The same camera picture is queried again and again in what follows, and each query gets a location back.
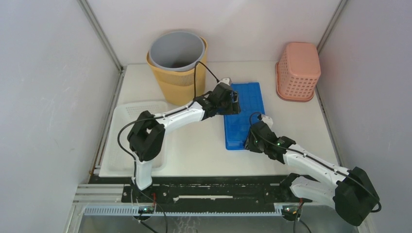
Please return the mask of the blue compartment tray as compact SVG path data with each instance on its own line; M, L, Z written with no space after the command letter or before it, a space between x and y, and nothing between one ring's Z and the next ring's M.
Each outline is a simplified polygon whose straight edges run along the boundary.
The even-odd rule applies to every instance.
M223 117L225 148L243 150L254 112L265 113L260 84L258 82L233 83L231 87L238 93L240 113Z

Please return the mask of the yellow ribbed waste bin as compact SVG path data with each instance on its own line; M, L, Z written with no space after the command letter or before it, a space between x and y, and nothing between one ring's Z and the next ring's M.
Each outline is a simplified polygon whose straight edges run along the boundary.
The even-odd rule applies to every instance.
M167 102L176 106L182 106L205 92L206 68L198 64L185 72L166 71L155 67L150 61L149 55L146 61Z

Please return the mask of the grey bin liner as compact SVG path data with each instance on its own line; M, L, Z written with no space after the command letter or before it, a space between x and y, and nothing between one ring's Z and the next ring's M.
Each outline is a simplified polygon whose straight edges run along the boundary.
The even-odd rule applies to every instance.
M156 68L173 72L193 69L206 53L204 40L187 31L173 31L158 37L148 51L149 61Z

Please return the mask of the pink perforated plastic basket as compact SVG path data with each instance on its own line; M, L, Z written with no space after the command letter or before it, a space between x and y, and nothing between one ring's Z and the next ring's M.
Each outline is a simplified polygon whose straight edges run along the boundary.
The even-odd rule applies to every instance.
M321 76L317 47L291 42L276 63L276 92L286 101L307 102L314 97Z

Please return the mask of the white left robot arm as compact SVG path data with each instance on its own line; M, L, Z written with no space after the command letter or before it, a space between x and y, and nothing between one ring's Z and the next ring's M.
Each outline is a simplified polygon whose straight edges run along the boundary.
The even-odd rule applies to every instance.
M160 114L142 112L137 120L129 123L127 135L128 153L134 160L132 183L133 196L140 202L147 202L152 196L153 160L162 149L169 133L190 123L200 122L216 115L240 113L239 94L226 83L219 82L212 91L195 97L188 104Z

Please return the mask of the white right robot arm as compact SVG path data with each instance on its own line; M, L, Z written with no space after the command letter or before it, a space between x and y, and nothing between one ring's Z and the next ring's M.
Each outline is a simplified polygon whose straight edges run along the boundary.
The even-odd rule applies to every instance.
M326 205L353 226L360 226L370 213L382 209L380 198L363 169L329 163L294 140L276 136L262 121L250 126L244 148L264 153L269 159L298 170L281 182L281 197L287 202L302 198Z

